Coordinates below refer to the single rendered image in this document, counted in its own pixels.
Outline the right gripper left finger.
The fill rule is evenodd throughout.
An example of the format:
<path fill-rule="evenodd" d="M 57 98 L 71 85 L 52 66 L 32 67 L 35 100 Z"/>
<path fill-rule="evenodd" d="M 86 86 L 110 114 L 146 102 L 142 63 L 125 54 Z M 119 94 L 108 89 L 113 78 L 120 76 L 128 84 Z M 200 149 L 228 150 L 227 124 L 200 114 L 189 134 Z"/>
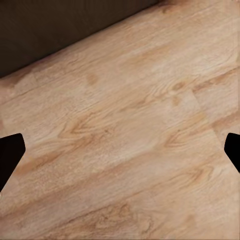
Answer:
<path fill-rule="evenodd" d="M 26 150 L 21 133 L 0 138 L 0 192 Z"/>

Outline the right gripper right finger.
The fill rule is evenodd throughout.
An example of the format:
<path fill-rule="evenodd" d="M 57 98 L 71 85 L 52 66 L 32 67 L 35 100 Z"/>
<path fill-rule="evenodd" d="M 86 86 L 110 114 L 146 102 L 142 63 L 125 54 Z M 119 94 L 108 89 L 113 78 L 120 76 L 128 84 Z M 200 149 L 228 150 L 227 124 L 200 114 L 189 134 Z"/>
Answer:
<path fill-rule="evenodd" d="M 224 151 L 240 173 L 240 135 L 229 133 L 227 135 Z"/>

